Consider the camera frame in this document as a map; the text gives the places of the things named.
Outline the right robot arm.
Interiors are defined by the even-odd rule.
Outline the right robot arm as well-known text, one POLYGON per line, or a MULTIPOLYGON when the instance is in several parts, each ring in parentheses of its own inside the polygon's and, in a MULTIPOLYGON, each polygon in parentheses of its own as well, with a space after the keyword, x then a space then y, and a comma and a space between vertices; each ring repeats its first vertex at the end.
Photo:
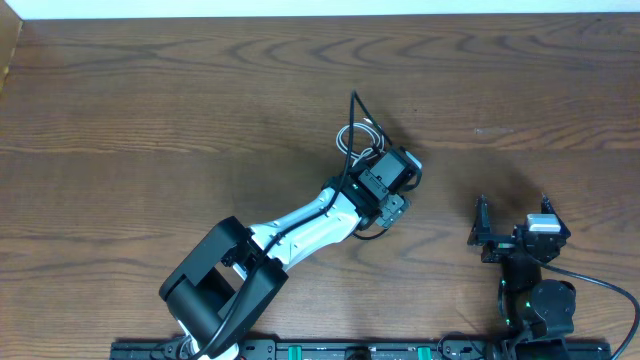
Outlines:
POLYGON ((509 234, 491 230, 485 196, 476 200, 475 209, 467 244, 482 248, 482 262, 500 265, 498 309, 509 328, 505 338, 487 346, 486 357, 568 359, 565 336, 574 331, 576 290, 567 281, 544 279, 541 268, 560 255, 570 231, 546 197, 541 210, 509 234))

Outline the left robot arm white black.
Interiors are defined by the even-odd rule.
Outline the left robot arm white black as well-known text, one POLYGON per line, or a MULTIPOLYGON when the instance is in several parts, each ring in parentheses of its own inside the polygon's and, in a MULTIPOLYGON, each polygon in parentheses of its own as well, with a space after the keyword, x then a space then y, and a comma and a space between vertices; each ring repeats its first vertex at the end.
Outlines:
POLYGON ((314 252, 377 225, 388 230, 408 209, 422 165, 394 147, 328 180, 307 205, 270 222, 216 224, 159 289, 185 332, 179 359, 232 359, 238 343, 314 252))

